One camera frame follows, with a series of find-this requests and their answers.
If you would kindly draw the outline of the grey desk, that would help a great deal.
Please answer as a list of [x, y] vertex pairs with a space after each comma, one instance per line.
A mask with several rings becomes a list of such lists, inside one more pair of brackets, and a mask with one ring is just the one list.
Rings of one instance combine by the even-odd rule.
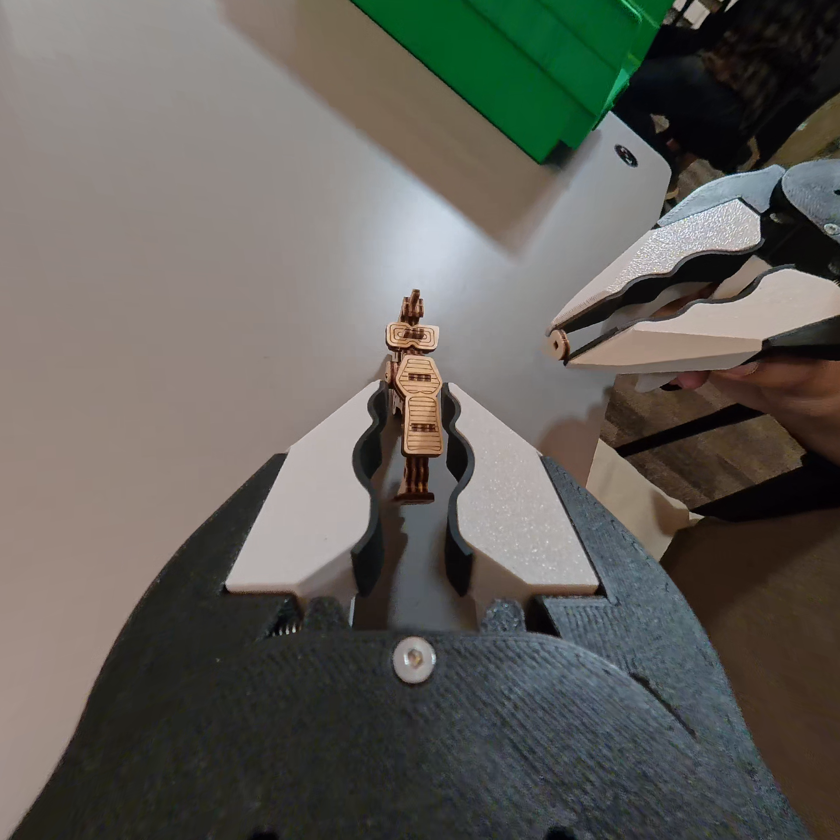
[[540, 166], [350, 2], [2, 2], [2, 838], [132, 609], [259, 467], [435, 356], [585, 481], [543, 331], [669, 180], [613, 115]]

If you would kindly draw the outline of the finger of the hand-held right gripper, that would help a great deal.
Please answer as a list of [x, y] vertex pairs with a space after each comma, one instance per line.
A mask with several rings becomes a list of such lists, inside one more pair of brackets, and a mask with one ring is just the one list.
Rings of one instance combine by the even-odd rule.
[[666, 289], [729, 277], [762, 248], [763, 220], [784, 174], [773, 164], [697, 189], [574, 296], [548, 332], [577, 332]]
[[729, 299], [697, 299], [666, 318], [636, 320], [572, 352], [566, 366], [675, 376], [775, 357], [837, 361], [839, 287], [795, 268], [755, 277]]

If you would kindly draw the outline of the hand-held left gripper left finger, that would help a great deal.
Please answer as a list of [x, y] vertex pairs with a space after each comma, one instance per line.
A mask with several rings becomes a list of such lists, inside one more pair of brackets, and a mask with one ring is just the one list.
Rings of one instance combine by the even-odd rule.
[[353, 456], [379, 419], [369, 406], [386, 395], [383, 385], [368, 384], [290, 447], [227, 576], [227, 592], [359, 594], [351, 551], [371, 522], [371, 493]]

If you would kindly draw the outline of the person's right hand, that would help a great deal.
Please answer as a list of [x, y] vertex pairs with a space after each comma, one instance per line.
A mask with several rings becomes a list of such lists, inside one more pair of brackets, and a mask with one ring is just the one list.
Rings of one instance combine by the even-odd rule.
[[736, 403], [771, 416], [805, 450], [839, 464], [839, 362], [779, 358], [725, 371], [679, 373], [671, 384], [706, 383]]

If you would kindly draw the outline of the green plastic bin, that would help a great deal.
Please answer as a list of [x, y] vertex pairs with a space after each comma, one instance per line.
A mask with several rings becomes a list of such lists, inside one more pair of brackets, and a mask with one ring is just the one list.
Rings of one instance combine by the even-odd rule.
[[578, 148], [642, 64], [670, 1], [355, 1], [543, 163]]

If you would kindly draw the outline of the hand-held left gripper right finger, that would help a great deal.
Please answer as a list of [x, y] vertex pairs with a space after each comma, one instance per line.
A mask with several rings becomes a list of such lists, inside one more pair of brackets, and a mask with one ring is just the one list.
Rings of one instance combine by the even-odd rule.
[[444, 565], [470, 599], [589, 596], [600, 582], [539, 451], [462, 388], [442, 391], [449, 496]]

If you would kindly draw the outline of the wooden model figure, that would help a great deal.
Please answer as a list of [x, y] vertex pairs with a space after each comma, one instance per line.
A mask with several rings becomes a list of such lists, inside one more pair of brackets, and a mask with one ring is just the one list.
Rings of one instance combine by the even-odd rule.
[[439, 329], [422, 323], [424, 300], [418, 289], [404, 297], [399, 317], [385, 328], [391, 355], [385, 379], [391, 390], [392, 413], [402, 419], [402, 482], [395, 501], [402, 504], [434, 500], [429, 489], [429, 462], [444, 453], [440, 393], [443, 379], [432, 357]]

